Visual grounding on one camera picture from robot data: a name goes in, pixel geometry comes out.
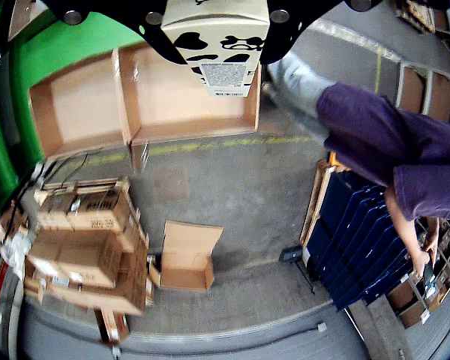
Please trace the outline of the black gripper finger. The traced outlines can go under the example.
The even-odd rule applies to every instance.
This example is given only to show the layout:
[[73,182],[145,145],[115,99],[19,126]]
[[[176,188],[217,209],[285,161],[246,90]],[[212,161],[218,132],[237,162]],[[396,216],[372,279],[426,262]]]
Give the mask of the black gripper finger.
[[311,23],[340,3],[338,0],[268,0],[270,25],[260,63],[268,65],[282,59]]
[[146,21],[149,13],[164,15],[167,1],[45,1],[44,4],[53,14],[63,22],[71,25],[67,19],[68,13],[75,11],[81,16],[78,24],[82,23],[91,12],[102,14],[121,23],[143,38],[159,55],[166,60],[178,65],[186,65],[187,62],[172,41],[161,30],[161,25],[152,25]]

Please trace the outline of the person bare hand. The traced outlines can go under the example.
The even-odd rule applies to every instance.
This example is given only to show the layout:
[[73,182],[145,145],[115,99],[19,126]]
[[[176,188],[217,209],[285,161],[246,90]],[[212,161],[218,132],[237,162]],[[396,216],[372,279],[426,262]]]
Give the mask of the person bare hand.
[[437,251],[434,249],[429,249],[426,251],[418,250],[416,253],[411,255],[413,268],[419,278],[421,278],[425,272],[426,265],[434,266],[437,257]]

